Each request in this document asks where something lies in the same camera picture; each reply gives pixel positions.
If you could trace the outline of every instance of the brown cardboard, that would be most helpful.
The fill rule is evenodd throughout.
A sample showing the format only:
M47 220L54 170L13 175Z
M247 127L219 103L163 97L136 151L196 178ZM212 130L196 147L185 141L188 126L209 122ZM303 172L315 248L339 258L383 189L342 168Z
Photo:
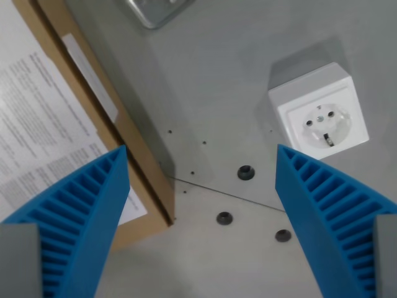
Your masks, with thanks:
M174 218L174 193L135 124L106 77L92 50L62 0L14 0L46 55L54 62L88 116L97 127L105 146L112 150L125 143L130 154L128 165L132 188L148 214L118 227L112 250L127 246L168 228ZM102 84L118 109L111 123L83 76L68 56L59 36L72 33L86 54Z

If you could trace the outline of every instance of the outlet box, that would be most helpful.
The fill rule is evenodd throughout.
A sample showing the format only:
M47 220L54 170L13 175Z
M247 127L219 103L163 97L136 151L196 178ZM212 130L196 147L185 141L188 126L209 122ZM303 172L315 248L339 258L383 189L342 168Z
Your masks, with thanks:
M269 91L290 146L322 159L369 140L352 77L337 63Z

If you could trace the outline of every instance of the cardboard box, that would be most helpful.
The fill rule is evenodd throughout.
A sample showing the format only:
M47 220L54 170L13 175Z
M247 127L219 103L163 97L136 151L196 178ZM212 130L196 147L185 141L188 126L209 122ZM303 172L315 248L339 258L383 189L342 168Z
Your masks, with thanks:
M63 1L12 1L46 56L77 97L107 149L112 150L124 143L129 150L128 169L131 186L146 208L147 214L120 225L112 249L122 248L167 229L174 220L172 187L129 118L115 89ZM61 40L64 36L69 37L77 53L68 54ZM83 63L75 63L71 57L73 55L75 60L83 59Z

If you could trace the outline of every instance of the white label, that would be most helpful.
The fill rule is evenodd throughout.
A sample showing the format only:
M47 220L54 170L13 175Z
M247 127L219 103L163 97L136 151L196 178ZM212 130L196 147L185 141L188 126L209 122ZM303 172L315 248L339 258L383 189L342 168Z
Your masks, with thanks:
M104 85L102 85L100 79L96 75L95 71L92 69L91 64L81 50L76 39L71 33L69 33L62 37L62 41L66 45L70 56L79 68L80 72L87 80L88 85L91 87L92 91L98 98L98 101L106 111L111 121L114 123L117 119L118 110L113 103L113 100L110 98L109 94L104 88Z
M11 1L0 1L0 221L107 153L85 110ZM119 224L147 213L130 190Z

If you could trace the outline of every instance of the small hole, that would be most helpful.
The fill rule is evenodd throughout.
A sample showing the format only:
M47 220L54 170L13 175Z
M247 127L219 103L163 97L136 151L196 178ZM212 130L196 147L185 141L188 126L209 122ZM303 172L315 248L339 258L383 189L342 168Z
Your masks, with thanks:
M240 172L242 172L242 173L248 173L250 170L251 170L250 166L242 166L240 168Z
M278 242L287 242L291 239L292 234L290 231L288 230L279 230L276 234L275 234L275 239Z
M241 180L250 180L255 176L255 169L252 166L241 166L237 170L237 177Z
M220 225L229 225L233 221L233 216L229 212L221 212L216 217L216 221Z

